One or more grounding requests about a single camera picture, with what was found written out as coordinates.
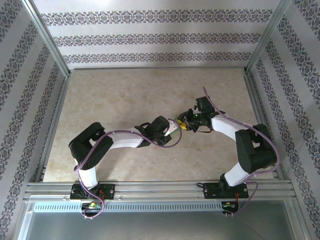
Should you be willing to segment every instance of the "damask wallpaper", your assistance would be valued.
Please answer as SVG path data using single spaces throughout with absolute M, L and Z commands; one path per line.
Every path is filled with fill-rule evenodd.
M 0 0 L 0 240 L 36 173 L 64 76 L 19 0 Z
M 279 0 L 34 0 L 69 68 L 244 67 Z
M 311 239 L 320 239 L 319 16 L 319 1 L 292 1 L 252 71 Z

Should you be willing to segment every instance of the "white robotic arm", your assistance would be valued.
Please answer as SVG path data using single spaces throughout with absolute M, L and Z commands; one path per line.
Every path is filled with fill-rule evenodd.
M 231 121 L 224 112 L 222 112 L 223 115 L 219 114 L 207 97 L 197 98 L 196 103 L 194 110 L 197 109 L 198 112 L 194 112 L 190 108 L 177 118 L 184 130 L 192 130 L 196 133 L 199 132 L 200 126 L 206 126 L 210 129 L 209 132 L 221 132 L 236 142 L 238 163 L 220 177 L 220 187 L 223 190 L 227 191 L 242 184 L 257 170 L 267 168 L 277 162 L 274 149 L 263 137 L 257 135 L 252 129 Z M 252 127 L 270 138 L 265 125 L 244 125 Z
M 170 133 L 177 128 L 172 120 L 167 120 L 163 116 L 159 116 L 152 123 L 147 122 L 127 130 L 112 132 L 112 134 L 104 137 L 101 142 L 98 142 L 105 134 L 104 128 L 99 122 L 93 123 L 69 144 L 71 154 L 78 165 L 77 167 L 79 168 L 82 164 L 77 170 L 79 178 L 88 190 L 93 189 L 99 184 L 96 176 L 96 165 L 107 151 L 126 147 L 147 147 L 150 145 L 150 142 L 146 141 L 145 138 L 156 142 L 159 146 L 164 146 L 171 140 Z M 96 149 L 84 163 L 93 148 L 91 144 L 92 141 L 97 142 Z

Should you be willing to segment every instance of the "striped wallpaper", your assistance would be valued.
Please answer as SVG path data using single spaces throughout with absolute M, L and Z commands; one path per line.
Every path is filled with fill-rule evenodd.
M 292 1 L 252 71 L 311 239 L 320 239 L 319 16 L 319 1 Z
M 34 0 L 71 69 L 244 67 L 279 0 Z

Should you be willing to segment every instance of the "cable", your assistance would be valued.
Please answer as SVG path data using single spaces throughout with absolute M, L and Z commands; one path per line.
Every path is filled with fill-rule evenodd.
M 236 196 L 236 205 L 239 205 L 239 193 L 238 192 L 236 192 L 235 193 L 235 196 Z
M 172 148 L 174 146 L 176 146 L 181 138 L 182 138 L 182 130 L 181 130 L 181 127 L 180 125 L 173 119 L 171 118 L 168 118 L 168 120 L 172 121 L 176 127 L 179 129 L 179 132 L 180 132 L 180 136 L 179 136 L 179 139 L 172 145 L 170 146 L 161 146 L 161 145 L 158 145 L 157 143 L 151 141 L 150 139 L 148 139 L 146 136 L 143 136 L 142 134 L 138 133 L 138 132 L 134 132 L 134 131 L 130 131 L 130 130 L 114 130 L 114 131 L 109 131 L 105 134 L 103 134 L 94 144 L 94 146 L 91 148 L 91 150 L 89 151 L 88 155 L 84 158 L 84 160 L 77 166 L 75 166 L 74 168 L 74 172 L 77 173 L 78 175 L 78 179 L 79 179 L 79 183 L 81 185 L 81 187 L 88 193 L 90 194 L 91 196 L 93 196 L 94 198 L 98 199 L 101 201 L 101 204 L 102 204 L 102 207 L 100 208 L 99 212 L 97 212 L 95 215 L 93 216 L 87 216 L 86 215 L 86 211 L 85 210 L 83 213 L 81 213 L 84 218 L 89 218 L 89 219 L 93 219 L 93 218 L 96 218 L 97 216 L 99 216 L 103 210 L 105 209 L 105 202 L 103 201 L 103 199 L 101 199 L 99 196 L 95 195 L 93 192 L 91 192 L 85 185 L 84 183 L 82 182 L 81 178 L 80 178 L 80 174 L 79 174 L 79 170 L 81 170 L 83 168 L 83 166 L 86 164 L 86 162 L 88 161 L 88 159 L 90 158 L 90 156 L 92 155 L 92 153 L 94 152 L 94 150 L 97 148 L 98 144 L 105 138 L 107 137 L 108 135 L 111 135 L 111 134 L 115 134 L 115 133 L 126 133 L 126 134 L 133 134 L 133 135 L 137 135 L 141 138 L 143 138 L 144 140 L 148 141 L 149 143 L 153 144 L 153 145 L 156 145 L 160 148 L 164 148 L 164 149 L 168 149 L 168 148 Z
M 249 176 L 247 176 L 243 182 L 246 183 L 246 184 L 255 184 L 255 189 L 253 191 L 253 193 L 250 195 L 250 197 L 247 199 L 247 201 L 245 202 L 245 204 L 236 212 L 236 213 L 233 213 L 232 216 L 235 216 L 237 215 L 238 213 L 240 213 L 244 208 L 245 206 L 247 206 L 247 204 L 250 202 L 250 200 L 254 197 L 257 189 L 258 189 L 258 183 L 256 181 L 248 181 L 246 182 L 247 180 L 249 180 L 250 178 L 252 178 L 253 176 L 255 175 L 258 175 L 258 174 L 267 174 L 267 173 L 271 173 L 273 171 L 275 171 L 279 165 L 280 165 L 280 153 L 279 153 L 279 150 L 278 148 L 276 147 L 276 145 L 266 136 L 264 135 L 262 132 L 260 132 L 259 130 L 253 128 L 252 126 L 249 126 L 241 121 L 238 121 L 232 117 L 229 117 L 229 116 L 226 116 L 223 112 L 221 112 L 219 110 L 219 108 L 217 108 L 217 106 L 211 101 L 210 97 L 208 96 L 208 93 L 207 93 L 207 90 L 206 88 L 203 86 L 202 87 L 203 91 L 204 91 L 204 94 L 206 96 L 206 98 L 208 99 L 208 101 L 211 103 L 211 105 L 214 107 L 214 109 L 221 115 L 223 116 L 225 119 L 227 120 L 230 120 L 231 122 L 235 123 L 235 124 L 238 124 L 240 126 L 243 126 L 245 128 L 248 128 L 248 129 L 251 129 L 252 131 L 254 131 L 255 133 L 257 133 L 258 135 L 260 135 L 261 137 L 263 137 L 270 145 L 271 147 L 273 148 L 274 152 L 275 152 L 275 155 L 276 155 L 276 164 L 275 166 L 272 168 L 272 169 L 269 169 L 269 170 L 266 170 L 266 171 L 256 171 L 254 173 L 251 173 Z
M 245 182 L 246 180 L 249 180 L 250 178 L 252 178 L 254 175 L 257 175 L 257 174 L 267 174 L 267 173 L 271 173 L 273 171 L 275 171 L 279 165 L 280 165 L 280 154 L 279 154 L 279 150 L 278 148 L 276 147 L 276 145 L 266 136 L 264 135 L 262 132 L 260 132 L 259 130 L 253 128 L 252 126 L 249 126 L 241 121 L 238 121 L 232 117 L 229 117 L 229 116 L 226 116 L 223 112 L 221 112 L 217 106 L 211 101 L 210 97 L 208 96 L 207 94 L 207 90 L 206 88 L 203 86 L 203 91 L 204 91 L 204 94 L 206 96 L 206 98 L 208 99 L 208 101 L 211 103 L 211 105 L 214 107 L 214 109 L 221 115 L 223 116 L 225 119 L 227 120 L 230 120 L 231 122 L 235 123 L 235 124 L 238 124 L 240 126 L 243 126 L 245 128 L 248 128 L 248 129 L 251 129 L 252 131 L 254 131 L 255 133 L 257 133 L 258 135 L 260 135 L 261 137 L 263 137 L 270 145 L 271 147 L 273 148 L 274 152 L 275 152 L 275 155 L 276 155 L 276 164 L 275 166 L 272 168 L 272 169 L 269 169 L 269 170 L 266 170 L 266 171 L 256 171 L 254 173 L 251 173 L 249 176 L 247 176 L 243 182 Z
M 258 190 L 258 183 L 256 181 L 247 181 L 246 184 L 255 184 L 255 189 L 251 193 L 250 197 L 245 201 L 245 204 L 237 212 L 235 212 L 233 214 L 233 216 L 235 216 L 235 215 L 239 214 L 241 211 L 243 211 L 243 209 L 248 205 L 248 203 L 254 197 L 254 195 L 256 194 L 256 192 Z

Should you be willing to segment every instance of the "beige tile floor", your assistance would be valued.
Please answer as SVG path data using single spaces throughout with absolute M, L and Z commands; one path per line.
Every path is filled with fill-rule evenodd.
M 128 129 L 159 115 L 175 118 L 203 97 L 231 117 L 255 124 L 240 69 L 168 68 L 76 70 L 71 75 L 44 181 L 75 181 L 69 142 L 93 122 L 106 130 Z M 170 144 L 178 138 L 172 137 Z M 118 148 L 97 165 L 100 181 L 209 180 L 237 163 L 235 142 L 219 133 L 183 131 L 173 148 Z M 271 174 L 261 176 L 272 178 Z

